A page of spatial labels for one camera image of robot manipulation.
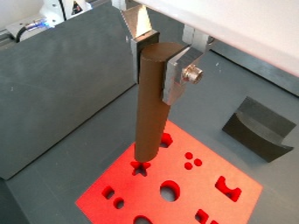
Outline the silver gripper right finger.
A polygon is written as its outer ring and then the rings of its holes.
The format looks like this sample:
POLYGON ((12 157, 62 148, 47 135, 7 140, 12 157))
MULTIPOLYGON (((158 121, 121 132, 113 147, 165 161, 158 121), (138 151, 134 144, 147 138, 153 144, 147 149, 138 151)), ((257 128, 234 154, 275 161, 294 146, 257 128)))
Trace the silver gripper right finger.
POLYGON ((187 46, 169 59, 165 73, 163 102, 173 105, 183 95, 187 83, 197 84, 203 76, 198 64, 215 44, 215 38, 186 25, 182 41, 187 46))

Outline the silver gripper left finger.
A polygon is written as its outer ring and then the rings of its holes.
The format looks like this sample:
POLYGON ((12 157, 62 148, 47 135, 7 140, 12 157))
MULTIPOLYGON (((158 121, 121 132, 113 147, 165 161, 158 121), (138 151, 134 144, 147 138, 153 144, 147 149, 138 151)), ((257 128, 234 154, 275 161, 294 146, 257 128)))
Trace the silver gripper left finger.
POLYGON ((161 33, 153 29, 151 20, 145 5, 139 4, 122 12, 129 29, 130 45, 134 61, 134 77, 139 82, 141 53, 142 50, 154 43, 159 42, 161 33))

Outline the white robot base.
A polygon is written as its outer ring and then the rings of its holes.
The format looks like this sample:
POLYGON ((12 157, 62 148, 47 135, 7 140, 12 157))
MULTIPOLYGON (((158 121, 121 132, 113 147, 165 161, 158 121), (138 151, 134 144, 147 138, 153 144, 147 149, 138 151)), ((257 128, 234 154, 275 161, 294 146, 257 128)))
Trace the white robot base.
POLYGON ((109 0, 0 0, 0 47, 27 39, 109 0))

